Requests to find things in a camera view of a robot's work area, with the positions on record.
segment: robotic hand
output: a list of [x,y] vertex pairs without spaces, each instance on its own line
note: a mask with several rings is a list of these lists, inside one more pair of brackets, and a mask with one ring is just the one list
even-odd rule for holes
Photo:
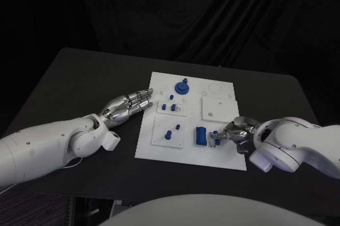
[[121,138],[108,129],[153,106],[151,94],[150,88],[121,96],[98,115],[30,127],[0,139],[0,187],[42,177],[101,146],[112,151]]
[[222,133],[210,133],[210,139],[229,139],[238,152],[248,153],[245,144],[252,141],[255,152],[249,161],[268,172],[272,165],[295,172],[303,162],[327,176],[340,179],[340,126],[320,127],[294,117],[259,123],[248,117],[236,117]]

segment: metal robotic hand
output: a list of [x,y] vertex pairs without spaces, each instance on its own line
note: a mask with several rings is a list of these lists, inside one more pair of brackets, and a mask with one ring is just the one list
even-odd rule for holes
[[112,151],[121,138],[108,129],[153,106],[151,94],[150,88],[120,96],[98,115],[26,128],[0,139],[0,187],[46,175],[101,146]]
[[268,172],[272,166],[295,172],[307,162],[327,176],[340,179],[340,126],[320,127],[295,117],[284,117],[259,123],[248,117],[236,117],[210,139],[229,139],[238,152],[248,153],[244,145],[252,141],[255,152],[249,161]]

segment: cable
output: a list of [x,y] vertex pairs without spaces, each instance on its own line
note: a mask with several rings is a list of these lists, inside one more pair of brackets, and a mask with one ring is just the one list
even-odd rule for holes
[[79,162],[75,164],[75,165],[72,165],[72,166],[66,166],[66,167],[63,167],[62,169],[68,169],[68,168],[72,168],[72,167],[75,167],[81,162],[82,162],[82,158],[81,158],[81,160],[79,160]]
[[0,192],[0,195],[2,195],[10,188],[13,188],[15,186],[16,186],[16,184],[12,185],[7,189],[4,189],[4,190]]

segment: white panel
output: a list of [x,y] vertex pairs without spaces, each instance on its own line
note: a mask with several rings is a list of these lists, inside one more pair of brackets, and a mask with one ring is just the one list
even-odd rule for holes
[[[167,131],[172,131],[172,138],[166,139]],[[153,145],[183,148],[185,120],[157,116],[154,119]]]
[[236,101],[228,101],[216,98],[203,97],[203,120],[222,123],[231,123],[239,116],[239,108]]
[[[182,95],[176,93],[174,85],[185,78],[187,78],[189,92]],[[172,117],[169,114],[157,113],[159,106],[151,106],[144,111],[136,158],[246,170],[245,156],[238,153],[232,141],[222,141],[221,146],[216,147],[195,146],[196,127],[206,127],[209,133],[215,130],[222,131],[226,125],[226,123],[202,119],[202,98],[209,97],[235,101],[232,83],[153,72],[148,87],[154,89],[151,98],[154,104],[167,101],[187,106],[187,116],[182,117],[185,120],[183,148],[161,147],[151,144],[156,116]]]
[[159,102],[157,106],[157,113],[160,114],[172,114],[177,116],[186,116],[186,105],[183,104],[176,104],[176,110],[172,111],[172,105],[176,103],[169,103],[169,102]]

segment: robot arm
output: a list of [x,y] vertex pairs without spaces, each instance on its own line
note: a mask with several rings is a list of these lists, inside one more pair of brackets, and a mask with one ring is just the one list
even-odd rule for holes
[[0,139],[0,187],[46,175],[101,146],[112,151],[121,138],[108,129],[153,106],[151,94],[150,88],[121,96],[98,115],[30,127]]
[[254,141],[255,152],[249,161],[268,172],[272,165],[295,172],[303,162],[327,176],[340,179],[340,126],[320,127],[300,118],[285,117],[259,123],[248,117],[236,117],[222,133],[212,139],[233,140],[238,152],[245,154],[245,143]]

